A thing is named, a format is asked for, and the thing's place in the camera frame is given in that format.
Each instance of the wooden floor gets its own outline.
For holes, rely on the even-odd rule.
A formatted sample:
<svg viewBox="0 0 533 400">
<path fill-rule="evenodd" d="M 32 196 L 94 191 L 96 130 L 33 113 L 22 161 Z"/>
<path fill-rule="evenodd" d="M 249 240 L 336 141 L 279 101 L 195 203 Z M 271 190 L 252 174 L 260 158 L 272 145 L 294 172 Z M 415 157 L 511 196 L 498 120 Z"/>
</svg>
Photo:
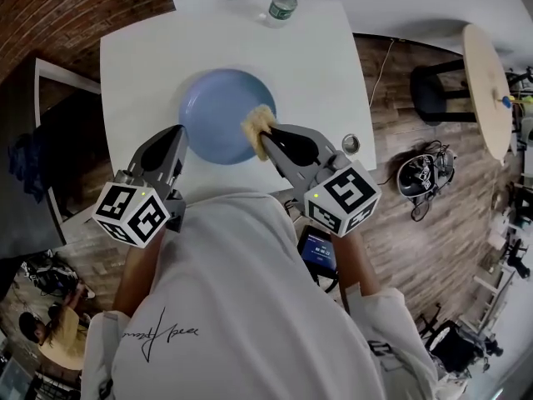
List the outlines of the wooden floor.
<svg viewBox="0 0 533 400">
<path fill-rule="evenodd" d="M 390 42 L 357 38 L 357 49 L 369 97 Z M 371 261 L 384 284 L 399 288 L 413 317 L 440 302 L 443 317 L 454 317 L 471 302 L 467 286 L 478 262 L 491 250 L 486 244 L 492 196 L 521 172 L 521 158 L 509 153 L 504 166 L 484 149 L 473 123 L 444 123 L 428 127 L 412 108 L 409 74 L 418 65 L 433 65 L 456 59 L 448 52 L 395 42 L 383 70 L 371 108 L 376 138 L 378 169 L 372 176 L 379 183 L 388 176 L 387 163 L 398 153 L 424 141 L 439 139 L 457 154 L 454 182 L 444 188 L 421 222 L 413 222 L 412 205 L 396 191 L 394 180 L 385 185 L 375 215 L 362 226 Z M 460 88 L 464 74 L 443 77 L 449 88 Z M 463 108 L 467 102 L 456 102 Z M 97 298 L 94 309 L 109 308 L 116 291 L 127 247 L 109 238 L 96 223 L 88 222 L 68 239 L 59 253 L 77 270 Z M 35 352 L 17 330 L 18 315 L 27 308 L 47 315 L 52 298 L 22 277 L 0 304 L 2 326 L 28 351 Z"/>
</svg>

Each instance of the white wall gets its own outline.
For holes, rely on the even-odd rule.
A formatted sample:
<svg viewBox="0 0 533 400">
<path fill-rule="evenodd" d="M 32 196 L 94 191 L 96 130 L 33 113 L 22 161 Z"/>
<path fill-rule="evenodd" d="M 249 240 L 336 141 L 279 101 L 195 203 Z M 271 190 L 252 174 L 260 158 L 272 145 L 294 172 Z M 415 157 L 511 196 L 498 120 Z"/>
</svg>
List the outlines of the white wall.
<svg viewBox="0 0 533 400">
<path fill-rule="evenodd" d="M 341 0 L 354 33 L 461 52 L 465 23 L 485 29 L 507 63 L 533 65 L 533 21 L 521 0 Z"/>
<path fill-rule="evenodd" d="M 533 269 L 533 247 L 530 247 L 522 262 Z M 490 399 L 500 387 L 506 385 L 501 400 L 515 400 L 519 397 L 511 396 L 511 386 L 514 393 L 521 393 L 522 389 L 533 383 L 533 281 L 522 280 L 517 274 L 513 280 L 506 296 L 507 305 L 493 327 L 504 353 L 501 357 L 489 359 L 491 368 L 486 373 L 481 372 L 481 367 L 471 369 L 472 380 L 467 393 L 472 399 Z M 522 362 L 527 363 L 527 366 L 520 366 Z M 506 380 L 511 378 L 513 383 L 506 384 Z"/>
</svg>

